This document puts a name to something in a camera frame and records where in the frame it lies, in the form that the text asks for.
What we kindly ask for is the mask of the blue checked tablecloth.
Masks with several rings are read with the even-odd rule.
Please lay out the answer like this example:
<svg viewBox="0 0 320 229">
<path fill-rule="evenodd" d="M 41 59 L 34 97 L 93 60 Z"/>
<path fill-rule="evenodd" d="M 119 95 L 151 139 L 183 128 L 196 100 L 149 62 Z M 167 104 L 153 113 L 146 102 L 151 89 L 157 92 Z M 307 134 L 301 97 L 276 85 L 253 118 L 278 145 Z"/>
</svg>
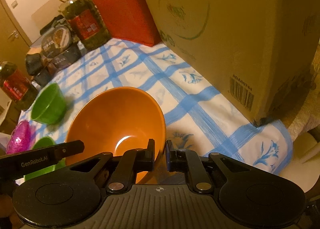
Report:
<svg viewBox="0 0 320 229">
<path fill-rule="evenodd" d="M 149 93 L 161 107 L 167 138 L 206 156 L 219 152 L 279 174 L 290 162 L 293 141 L 284 124 L 254 127 L 220 92 L 164 44 L 153 47 L 111 39 L 53 79 L 68 101 L 65 118 L 48 128 L 30 121 L 31 140 L 65 141 L 73 118 L 94 96 L 120 86 Z"/>
</svg>

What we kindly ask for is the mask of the dark instant-food bowl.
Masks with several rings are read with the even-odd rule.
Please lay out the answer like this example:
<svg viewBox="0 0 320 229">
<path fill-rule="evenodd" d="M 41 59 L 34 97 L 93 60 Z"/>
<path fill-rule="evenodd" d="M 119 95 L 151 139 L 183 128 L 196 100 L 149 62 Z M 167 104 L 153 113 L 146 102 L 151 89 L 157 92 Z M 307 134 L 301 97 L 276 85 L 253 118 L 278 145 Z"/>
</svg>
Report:
<svg viewBox="0 0 320 229">
<path fill-rule="evenodd" d="M 52 79 L 53 75 L 48 70 L 48 67 L 44 67 L 40 70 L 38 75 L 33 77 L 33 81 L 42 88 L 45 87 Z"/>
</svg>

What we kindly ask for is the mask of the pink glass plate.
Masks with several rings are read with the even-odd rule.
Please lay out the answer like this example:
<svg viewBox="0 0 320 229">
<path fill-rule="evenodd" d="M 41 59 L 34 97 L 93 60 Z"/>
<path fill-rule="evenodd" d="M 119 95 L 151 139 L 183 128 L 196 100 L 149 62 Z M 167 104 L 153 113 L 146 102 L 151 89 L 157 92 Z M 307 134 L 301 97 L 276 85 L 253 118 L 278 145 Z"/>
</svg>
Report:
<svg viewBox="0 0 320 229">
<path fill-rule="evenodd" d="M 29 150 L 31 140 L 31 131 L 27 120 L 20 121 L 14 131 L 11 133 L 7 144 L 6 153 L 16 154 Z"/>
</svg>

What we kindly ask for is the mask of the red tote bag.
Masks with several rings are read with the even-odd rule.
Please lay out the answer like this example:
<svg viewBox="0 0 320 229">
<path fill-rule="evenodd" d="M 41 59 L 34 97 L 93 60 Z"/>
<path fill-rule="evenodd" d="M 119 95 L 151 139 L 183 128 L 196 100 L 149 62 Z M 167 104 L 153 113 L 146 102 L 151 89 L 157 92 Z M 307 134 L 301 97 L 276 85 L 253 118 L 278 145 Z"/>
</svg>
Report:
<svg viewBox="0 0 320 229">
<path fill-rule="evenodd" d="M 146 0 L 93 0 L 111 37 L 154 46 L 161 42 Z"/>
</svg>

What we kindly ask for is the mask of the green plastic bowl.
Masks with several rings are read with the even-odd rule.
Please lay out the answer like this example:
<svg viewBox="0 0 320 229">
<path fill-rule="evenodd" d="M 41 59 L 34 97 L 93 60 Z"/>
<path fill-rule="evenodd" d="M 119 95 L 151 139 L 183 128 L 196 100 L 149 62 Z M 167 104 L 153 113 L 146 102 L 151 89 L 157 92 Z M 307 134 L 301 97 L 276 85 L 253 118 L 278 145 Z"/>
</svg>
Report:
<svg viewBox="0 0 320 229">
<path fill-rule="evenodd" d="M 59 85 L 52 83 L 35 100 L 31 119 L 41 124 L 56 124 L 62 120 L 66 110 L 67 103 Z"/>
<path fill-rule="evenodd" d="M 39 148 L 44 148 L 44 147 L 49 147 L 49 146 L 55 146 L 56 143 L 55 141 L 49 137 L 49 136 L 45 136 L 41 139 L 39 139 L 34 145 L 33 145 L 33 149 L 39 149 Z M 55 170 L 58 170 L 58 169 L 61 169 L 63 167 L 66 166 L 66 163 L 65 163 L 65 159 L 62 159 L 61 161 L 58 162 L 58 164 L 56 165 L 52 165 L 52 166 L 49 166 L 49 167 L 46 167 L 44 169 L 41 169 L 41 170 L 38 170 L 36 172 L 33 172 L 33 173 L 30 173 L 30 174 L 27 174 L 24 176 L 24 179 L 25 181 L 28 181 L 30 179 L 33 179 L 33 178 L 36 178 L 38 176 L 41 176 L 41 175 L 44 175 L 44 174 L 47 174 L 47 173 L 50 173 L 50 172 L 53 172 Z"/>
</svg>

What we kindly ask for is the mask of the oval instant rice box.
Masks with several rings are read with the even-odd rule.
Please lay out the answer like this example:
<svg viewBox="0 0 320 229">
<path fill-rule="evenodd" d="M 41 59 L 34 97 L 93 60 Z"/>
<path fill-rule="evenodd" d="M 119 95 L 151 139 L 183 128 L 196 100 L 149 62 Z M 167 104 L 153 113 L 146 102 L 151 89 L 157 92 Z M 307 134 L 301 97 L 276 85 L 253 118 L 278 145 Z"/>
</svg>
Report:
<svg viewBox="0 0 320 229">
<path fill-rule="evenodd" d="M 68 27 L 58 25 L 44 36 L 41 41 L 42 53 L 45 57 L 51 59 L 61 54 L 73 42 L 71 31 Z"/>
</svg>

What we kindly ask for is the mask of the orange plastic bowl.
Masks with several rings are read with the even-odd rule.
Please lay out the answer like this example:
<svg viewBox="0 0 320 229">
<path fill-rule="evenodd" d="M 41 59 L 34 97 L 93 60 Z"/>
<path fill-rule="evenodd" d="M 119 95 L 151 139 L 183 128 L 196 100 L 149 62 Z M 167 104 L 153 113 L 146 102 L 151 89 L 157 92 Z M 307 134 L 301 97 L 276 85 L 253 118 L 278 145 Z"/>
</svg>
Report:
<svg viewBox="0 0 320 229">
<path fill-rule="evenodd" d="M 147 92 L 134 87 L 117 87 L 92 98 L 75 116 L 66 142 L 80 140 L 81 154 L 66 158 L 70 166 L 94 155 L 146 148 L 155 141 L 155 165 L 164 153 L 166 126 L 163 112 Z"/>
</svg>

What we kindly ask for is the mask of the tilted dark instant-food cup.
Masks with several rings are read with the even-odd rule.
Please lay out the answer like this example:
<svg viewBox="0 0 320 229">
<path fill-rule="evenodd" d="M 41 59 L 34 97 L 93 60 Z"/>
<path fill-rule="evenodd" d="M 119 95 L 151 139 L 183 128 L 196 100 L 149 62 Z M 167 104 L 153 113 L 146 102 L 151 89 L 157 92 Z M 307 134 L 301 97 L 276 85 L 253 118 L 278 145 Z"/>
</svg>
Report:
<svg viewBox="0 0 320 229">
<path fill-rule="evenodd" d="M 29 76 L 38 75 L 44 68 L 40 53 L 27 54 L 25 56 L 25 67 Z"/>
</svg>

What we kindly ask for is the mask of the large cardboard box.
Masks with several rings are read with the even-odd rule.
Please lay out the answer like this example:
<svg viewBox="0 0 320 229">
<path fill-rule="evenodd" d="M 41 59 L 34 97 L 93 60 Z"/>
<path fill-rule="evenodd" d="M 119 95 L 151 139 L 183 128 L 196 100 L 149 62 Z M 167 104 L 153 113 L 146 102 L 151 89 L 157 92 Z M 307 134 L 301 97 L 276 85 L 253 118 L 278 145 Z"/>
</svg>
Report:
<svg viewBox="0 0 320 229">
<path fill-rule="evenodd" d="M 319 0 L 146 0 L 163 42 L 253 125 L 309 70 Z"/>
</svg>

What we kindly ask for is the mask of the large red-label oil bottle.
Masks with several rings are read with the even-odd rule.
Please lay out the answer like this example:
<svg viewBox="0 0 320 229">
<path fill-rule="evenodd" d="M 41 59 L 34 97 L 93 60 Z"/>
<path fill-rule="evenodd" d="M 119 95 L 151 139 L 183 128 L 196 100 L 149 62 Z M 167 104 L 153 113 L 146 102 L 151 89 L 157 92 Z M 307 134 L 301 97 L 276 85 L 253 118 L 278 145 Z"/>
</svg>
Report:
<svg viewBox="0 0 320 229">
<path fill-rule="evenodd" d="M 21 111 L 28 110 L 39 93 L 17 65 L 8 61 L 1 61 L 1 89 Z"/>
</svg>

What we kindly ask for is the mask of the rectangular dark instant rice box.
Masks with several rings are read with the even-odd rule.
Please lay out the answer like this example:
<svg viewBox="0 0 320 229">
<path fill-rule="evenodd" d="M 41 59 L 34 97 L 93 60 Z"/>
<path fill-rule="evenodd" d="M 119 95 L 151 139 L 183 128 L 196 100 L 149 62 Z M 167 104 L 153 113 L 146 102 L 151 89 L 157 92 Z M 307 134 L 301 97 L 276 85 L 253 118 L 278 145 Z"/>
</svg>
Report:
<svg viewBox="0 0 320 229">
<path fill-rule="evenodd" d="M 54 57 L 48 64 L 53 71 L 61 71 L 74 64 L 81 58 L 81 52 L 77 44 L 72 44 L 67 50 Z"/>
</svg>

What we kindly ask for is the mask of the wooden door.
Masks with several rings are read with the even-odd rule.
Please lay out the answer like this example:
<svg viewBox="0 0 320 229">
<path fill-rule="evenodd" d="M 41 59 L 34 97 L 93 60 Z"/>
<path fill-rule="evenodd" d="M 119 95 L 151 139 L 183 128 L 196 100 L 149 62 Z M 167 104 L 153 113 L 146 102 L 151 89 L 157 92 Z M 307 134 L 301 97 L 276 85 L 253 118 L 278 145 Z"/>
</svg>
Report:
<svg viewBox="0 0 320 229">
<path fill-rule="evenodd" d="M 29 51 L 31 41 L 15 19 L 5 0 L 1 0 L 0 9 L 1 61 L 9 61 L 16 64 L 19 70 L 27 74 L 25 56 Z"/>
</svg>

